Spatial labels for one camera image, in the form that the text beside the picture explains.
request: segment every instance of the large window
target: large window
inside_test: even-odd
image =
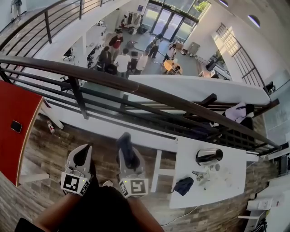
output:
[[[192,32],[195,22],[190,19],[185,18],[181,24],[179,30],[177,31],[173,41],[178,39],[180,42],[185,42],[189,34]]]
[[[193,0],[165,0],[165,4],[173,5],[177,9],[187,12],[191,7]]]
[[[151,30],[155,20],[157,19],[158,13],[161,10],[161,6],[148,3],[146,10],[143,15],[143,24],[146,25],[148,30]]]
[[[210,3],[206,0],[196,0],[194,5],[189,11],[189,14],[199,19],[202,16],[202,13],[208,8],[209,5]]]

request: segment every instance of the railing baluster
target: railing baluster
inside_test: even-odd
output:
[[[86,111],[86,105],[85,101],[83,99],[82,93],[80,92],[80,86],[78,83],[78,80],[73,77],[68,77],[70,84],[72,86],[72,91],[74,96],[76,97],[77,103],[81,109],[82,115],[85,119],[88,119],[87,111]]]
[[[3,81],[12,84],[12,82],[8,79],[6,73],[2,70],[1,67],[0,67],[0,77],[2,77]]]
[[[82,19],[82,3],[83,0],[80,1],[80,19]]]
[[[49,20],[48,20],[48,12],[47,11],[45,11],[44,16],[45,16],[45,26],[46,26],[48,41],[51,44],[52,43],[52,39],[51,39],[51,34],[50,34]]]

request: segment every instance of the wooden floor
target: wooden floor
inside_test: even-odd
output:
[[[50,179],[36,181],[16,188],[0,173],[0,232],[13,231],[19,218],[28,220],[36,218],[49,205],[63,196],[60,189],[60,174],[67,156],[76,147],[92,143],[97,178],[100,182],[112,180],[118,187],[116,175],[119,172],[116,164],[116,140],[82,131],[70,126],[64,130],[56,129],[54,135],[49,133],[44,117],[40,117],[34,125],[25,149],[25,156],[50,174]],[[151,181],[156,150],[136,146],[144,156],[147,175]],[[194,212],[164,227],[165,231],[196,232],[238,232],[243,220],[237,216],[243,214],[249,194],[266,187],[267,180],[277,176],[274,165],[260,159],[246,172],[244,194],[209,205],[198,207]],[[175,154],[164,152],[161,168],[173,169]],[[167,224],[176,217],[190,212],[193,208],[169,208],[169,193],[172,177],[160,177],[156,193],[150,193],[142,201],[160,224]]]

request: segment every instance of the metal railing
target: metal railing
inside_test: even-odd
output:
[[[89,117],[99,118],[100,115],[105,115],[118,119],[118,121],[126,121],[156,131],[254,151],[258,155],[266,155],[280,149],[280,146],[271,140],[202,105],[134,81],[79,66],[34,58],[0,56],[0,62],[20,66],[21,70],[33,68],[68,77],[68,81],[61,82],[23,71],[15,71],[11,68],[0,69],[0,76],[4,81],[11,84],[15,82],[22,88],[45,97],[48,103],[80,113],[85,119]],[[9,74],[18,75],[20,78],[12,77]],[[39,85],[35,80],[43,81],[49,85]],[[79,80],[86,81],[94,88],[88,88],[86,84],[80,87]],[[129,101],[121,95],[116,97],[116,95],[110,94],[110,91],[107,93],[98,91],[99,85],[102,88],[107,87],[110,91],[127,92],[185,111],[196,116],[196,119],[188,119],[148,105]],[[146,111],[149,114],[142,115],[131,112],[126,109],[128,106]],[[204,122],[216,122],[219,126],[211,127],[209,123],[204,124]]]
[[[255,67],[255,64],[253,63],[243,46],[232,34],[230,29],[228,29],[224,24],[221,24],[216,32],[223,41],[223,44],[226,46],[228,52],[235,59],[242,74],[243,81],[246,84],[260,86],[264,88],[264,90],[268,94],[264,81],[261,78],[259,71]]]
[[[60,0],[22,23],[0,44],[2,54],[32,58],[44,45],[52,43],[53,37],[74,20],[81,19],[83,14],[111,0],[77,0],[62,4],[66,1]]]

